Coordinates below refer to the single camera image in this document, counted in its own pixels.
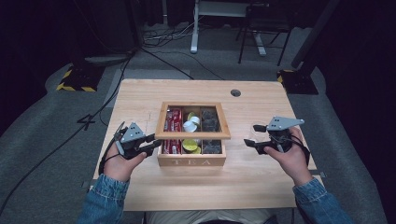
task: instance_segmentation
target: hand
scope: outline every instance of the hand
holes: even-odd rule
[[[290,128],[290,132],[291,135],[303,139],[300,130],[297,128]],[[296,186],[301,186],[312,180],[313,177],[306,167],[305,154],[296,144],[293,144],[286,153],[278,152],[271,147],[265,147],[264,151],[279,162],[282,169],[293,179]]]
[[[106,158],[119,154],[114,143],[107,152]],[[121,155],[111,158],[105,163],[104,174],[121,182],[127,182],[131,178],[132,171],[147,157],[146,152],[142,152],[131,160],[125,160]]]

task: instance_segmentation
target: wooden tea box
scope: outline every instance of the wooden tea box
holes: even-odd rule
[[[231,135],[221,103],[163,102],[155,138],[160,166],[223,166]]]

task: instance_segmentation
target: person's left hand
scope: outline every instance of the person's left hand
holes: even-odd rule
[[[117,154],[119,154],[119,151],[114,143],[107,152],[106,158]],[[131,178],[134,168],[146,157],[147,153],[142,152],[131,160],[125,160],[121,155],[111,158],[105,163],[104,175],[121,182],[127,182]]]

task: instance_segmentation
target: chair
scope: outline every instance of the chair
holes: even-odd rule
[[[280,53],[277,66],[282,61],[285,48],[288,45],[291,30],[294,28],[294,17],[297,14],[294,10],[298,0],[251,0],[249,6],[246,9],[246,17],[244,22],[239,29],[236,40],[238,40],[240,34],[243,32],[242,46],[239,53],[239,61],[241,63],[242,54],[244,52],[245,40],[247,33],[257,34],[270,34],[275,37],[270,42],[270,45],[265,46],[266,48],[278,48],[282,49]],[[280,34],[287,34],[283,47],[271,46],[276,38]]]

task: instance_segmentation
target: white table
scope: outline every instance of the white table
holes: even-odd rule
[[[198,51],[198,22],[199,16],[224,16],[224,17],[245,17],[246,7],[248,3],[230,3],[230,2],[206,2],[195,0],[194,9],[194,29],[192,33],[191,41],[191,53],[197,53]],[[260,34],[255,34],[254,39],[261,56],[265,56],[267,53],[265,48],[262,47],[262,39]]]

